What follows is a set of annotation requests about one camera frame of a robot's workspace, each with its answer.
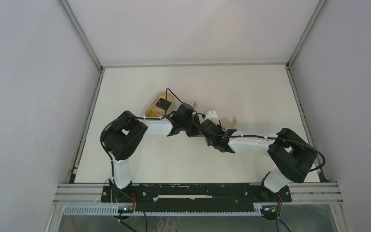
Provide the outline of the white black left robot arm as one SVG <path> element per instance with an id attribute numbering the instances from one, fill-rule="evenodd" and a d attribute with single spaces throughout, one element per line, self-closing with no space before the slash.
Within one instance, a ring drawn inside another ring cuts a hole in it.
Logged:
<path id="1" fill-rule="evenodd" d="M 170 137 L 184 131 L 188 137 L 201 137 L 197 120 L 193 119 L 193 106 L 183 103 L 170 113 L 158 117 L 138 117 L 131 111 L 124 111 L 118 118 L 105 126 L 100 135 L 100 144 L 110 158 L 115 187 L 113 195 L 119 201 L 127 201 L 132 194 L 129 186 L 130 160 L 144 136 Z"/>

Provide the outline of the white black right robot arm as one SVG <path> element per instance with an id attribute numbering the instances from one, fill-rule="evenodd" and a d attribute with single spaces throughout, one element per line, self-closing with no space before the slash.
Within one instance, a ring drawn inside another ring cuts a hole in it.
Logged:
<path id="1" fill-rule="evenodd" d="M 318 153 L 289 128 L 272 135 L 246 134 L 237 129 L 223 130 L 220 125 L 205 120 L 197 125 L 207 145 L 220 152 L 253 153 L 269 156 L 275 164 L 263 179 L 260 196 L 273 201 L 289 183 L 303 183 Z"/>

